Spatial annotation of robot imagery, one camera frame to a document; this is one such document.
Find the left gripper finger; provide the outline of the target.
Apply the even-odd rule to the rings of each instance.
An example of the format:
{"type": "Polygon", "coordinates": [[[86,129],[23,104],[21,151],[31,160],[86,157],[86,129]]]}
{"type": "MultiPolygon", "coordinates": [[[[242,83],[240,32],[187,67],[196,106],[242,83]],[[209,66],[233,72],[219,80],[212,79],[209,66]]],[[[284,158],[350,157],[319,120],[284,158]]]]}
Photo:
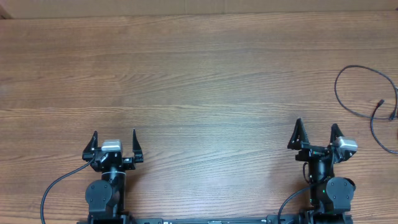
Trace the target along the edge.
{"type": "Polygon", "coordinates": [[[135,163],[143,163],[144,155],[141,149],[141,146],[137,140],[136,130],[132,131],[132,151],[134,153],[134,162],[135,163]]]}
{"type": "Polygon", "coordinates": [[[94,158],[95,152],[98,149],[98,132],[94,131],[91,140],[86,145],[82,153],[82,159],[86,162],[89,162],[94,158]]]}

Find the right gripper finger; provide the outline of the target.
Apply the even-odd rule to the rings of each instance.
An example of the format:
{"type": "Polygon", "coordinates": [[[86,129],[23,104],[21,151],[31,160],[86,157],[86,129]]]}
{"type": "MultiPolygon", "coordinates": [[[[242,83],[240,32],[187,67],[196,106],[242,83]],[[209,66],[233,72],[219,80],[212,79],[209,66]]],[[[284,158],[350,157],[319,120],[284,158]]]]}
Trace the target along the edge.
{"type": "Polygon", "coordinates": [[[330,144],[336,144],[339,141],[339,138],[343,136],[344,135],[341,132],[339,126],[336,123],[332,124],[330,133],[330,144]]]}
{"type": "Polygon", "coordinates": [[[287,148],[299,151],[302,149],[308,149],[309,145],[310,141],[308,140],[303,120],[298,118],[296,120],[294,131],[289,140],[287,148]]]}

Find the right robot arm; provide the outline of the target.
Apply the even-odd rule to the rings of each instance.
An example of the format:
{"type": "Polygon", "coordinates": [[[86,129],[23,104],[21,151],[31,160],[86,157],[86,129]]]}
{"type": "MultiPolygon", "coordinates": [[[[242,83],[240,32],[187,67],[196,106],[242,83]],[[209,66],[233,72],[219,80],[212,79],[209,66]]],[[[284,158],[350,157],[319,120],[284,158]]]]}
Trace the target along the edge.
{"type": "Polygon", "coordinates": [[[301,210],[290,223],[352,223],[351,216],[346,213],[351,210],[356,185],[349,178],[337,177],[334,165],[350,159],[357,152],[358,143],[344,136],[338,125],[333,124],[329,145],[312,145],[299,118],[287,147],[298,152],[295,160],[303,162],[308,187],[285,200],[279,208],[277,221],[282,223],[282,210],[289,200],[309,191],[311,207],[301,210]]]}

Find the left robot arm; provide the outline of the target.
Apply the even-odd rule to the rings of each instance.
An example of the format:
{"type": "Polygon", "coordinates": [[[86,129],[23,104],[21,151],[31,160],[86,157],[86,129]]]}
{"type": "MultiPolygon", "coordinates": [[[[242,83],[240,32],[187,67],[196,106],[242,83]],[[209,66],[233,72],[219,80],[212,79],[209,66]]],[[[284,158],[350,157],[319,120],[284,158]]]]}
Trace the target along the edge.
{"type": "Polygon", "coordinates": [[[87,186],[85,200],[89,206],[87,223],[135,223],[131,213],[125,211],[126,171],[136,169],[144,162],[136,131],[132,131],[132,157],[123,156],[119,139],[105,140],[98,145],[95,131],[82,152],[82,159],[101,173],[101,178],[87,186]]]}

